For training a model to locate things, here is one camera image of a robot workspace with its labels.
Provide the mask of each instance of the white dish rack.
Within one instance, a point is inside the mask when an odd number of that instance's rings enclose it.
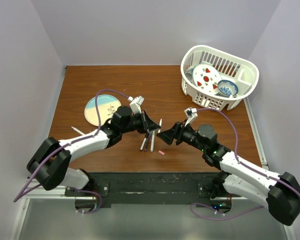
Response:
[[[198,64],[212,65],[223,80],[230,80],[238,86],[238,94],[229,98],[203,92],[185,74]],[[220,111],[226,105],[227,110],[236,107],[253,92],[259,80],[259,70],[252,62],[206,45],[194,46],[186,53],[181,62],[181,75],[181,86],[185,95],[190,95],[192,101],[199,106]]]

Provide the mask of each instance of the bowl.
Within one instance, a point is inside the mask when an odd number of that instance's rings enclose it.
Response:
[[[218,92],[222,97],[229,98],[238,93],[238,86],[230,80],[220,80],[218,82]]]

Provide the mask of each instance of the gray wall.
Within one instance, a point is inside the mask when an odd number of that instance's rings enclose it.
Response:
[[[30,0],[0,0],[0,240],[9,239],[26,164],[47,137],[62,71]]]
[[[260,70],[250,100],[269,166],[300,183],[300,1],[281,1],[249,60]],[[300,240],[300,216],[293,226]]]
[[[205,44],[247,59],[279,0],[31,0],[64,65],[178,65]]]

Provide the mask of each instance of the wooden table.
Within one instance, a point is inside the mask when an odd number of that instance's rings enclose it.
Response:
[[[86,121],[84,109],[87,102],[102,89],[114,89],[132,97],[143,96],[145,100],[142,108],[150,118],[157,123],[162,118],[162,130],[171,128],[175,122],[186,119],[186,108],[199,108],[190,96],[184,95],[181,79],[178,65],[69,66],[49,135],[57,140],[77,137],[78,133],[71,126],[84,133],[95,130],[96,127]],[[115,97],[122,105],[129,105],[124,97]],[[261,166],[244,101],[234,109],[222,112],[231,119],[238,131],[238,154]],[[192,124],[194,129],[201,124],[211,124],[218,134],[219,142],[234,149],[235,135],[223,116],[212,111],[202,111],[198,115]],[[156,137],[154,151],[144,152],[139,150],[143,139],[144,134],[126,133],[115,146],[82,156],[73,161],[70,167],[82,168],[87,172],[219,171],[205,163],[201,151],[186,143],[179,146],[166,145]],[[160,155],[158,150],[165,152],[165,155]]]

